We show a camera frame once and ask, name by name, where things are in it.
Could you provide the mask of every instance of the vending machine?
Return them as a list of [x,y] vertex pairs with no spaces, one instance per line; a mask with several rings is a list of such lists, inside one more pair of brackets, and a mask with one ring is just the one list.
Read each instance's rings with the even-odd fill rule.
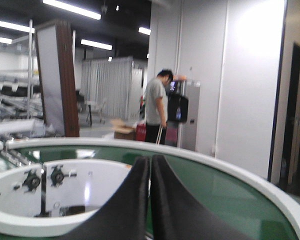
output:
[[165,144],[195,151],[200,82],[174,80],[166,91],[168,95],[168,126]]

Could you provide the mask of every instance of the ceiling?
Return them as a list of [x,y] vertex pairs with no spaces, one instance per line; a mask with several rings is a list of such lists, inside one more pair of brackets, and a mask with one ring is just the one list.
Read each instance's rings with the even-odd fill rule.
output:
[[[61,19],[70,22],[76,32],[76,46],[81,39],[112,45],[117,57],[133,56],[146,60],[149,36],[139,33],[139,27],[150,28],[151,2],[148,0],[60,0],[101,14],[95,20],[60,8],[44,4],[42,0],[0,0],[0,21],[33,27],[45,22]],[[16,39],[27,33],[0,27],[0,37]]]

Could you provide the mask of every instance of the man's arm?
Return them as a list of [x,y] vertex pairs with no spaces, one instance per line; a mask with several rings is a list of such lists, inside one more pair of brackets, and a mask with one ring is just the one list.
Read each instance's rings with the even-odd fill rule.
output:
[[162,102],[162,97],[158,97],[155,99],[156,108],[158,109],[160,119],[161,119],[161,125],[165,129],[167,127],[166,123],[166,116],[165,116],[165,110],[164,110],[164,104]]

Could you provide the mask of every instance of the cardboard box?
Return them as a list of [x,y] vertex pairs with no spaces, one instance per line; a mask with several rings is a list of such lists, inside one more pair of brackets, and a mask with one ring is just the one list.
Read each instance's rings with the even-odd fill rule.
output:
[[136,129],[132,126],[127,126],[121,119],[112,119],[111,124],[114,130],[115,139],[136,140]]

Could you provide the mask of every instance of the ceiling light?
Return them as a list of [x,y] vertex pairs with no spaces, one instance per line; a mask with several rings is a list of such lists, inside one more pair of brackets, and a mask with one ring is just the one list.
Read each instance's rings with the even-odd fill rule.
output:
[[151,30],[145,27],[139,27],[139,33],[150,35]]
[[89,41],[89,40],[82,39],[81,44],[92,46],[92,47],[95,47],[95,48],[100,48],[100,49],[112,50],[112,45],[100,43],[100,42],[97,42],[97,41]]
[[[18,30],[18,31],[26,32],[26,33],[29,33],[29,31],[30,31],[30,27],[28,27],[28,26],[22,26],[22,25],[18,25],[18,24],[6,22],[6,21],[0,21],[0,27],[4,27],[7,29],[14,29],[14,30]],[[33,33],[33,34],[35,33],[34,28],[31,29],[31,33]]]
[[0,43],[11,44],[12,43],[12,39],[0,37]]
[[80,14],[92,19],[97,19],[100,20],[101,19],[101,15],[99,13],[93,12],[93,11],[89,11],[89,10],[85,10],[83,8],[77,7],[77,6],[72,6],[70,4],[66,4],[64,2],[61,1],[56,1],[56,0],[43,0],[44,4],[48,4],[63,10],[67,10],[76,14]]

